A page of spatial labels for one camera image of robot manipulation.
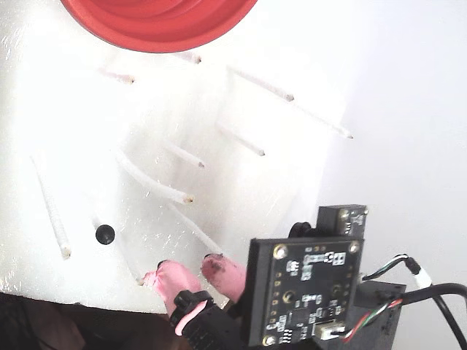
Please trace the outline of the pink padded gripper finger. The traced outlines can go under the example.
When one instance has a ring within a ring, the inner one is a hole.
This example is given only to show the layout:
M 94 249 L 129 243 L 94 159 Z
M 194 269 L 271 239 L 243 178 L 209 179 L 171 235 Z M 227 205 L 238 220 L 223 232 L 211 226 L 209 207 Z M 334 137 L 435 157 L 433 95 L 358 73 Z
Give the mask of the pink padded gripper finger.
M 155 271 L 145 274 L 143 281 L 163 300 L 168 317 L 172 317 L 177 310 L 175 299 L 179 293 L 186 290 L 192 294 L 203 291 L 199 278 L 183 264 L 173 260 L 160 262 Z
M 245 289 L 246 268 L 222 254 L 208 254 L 202 261 L 203 277 L 221 295 L 237 303 Z

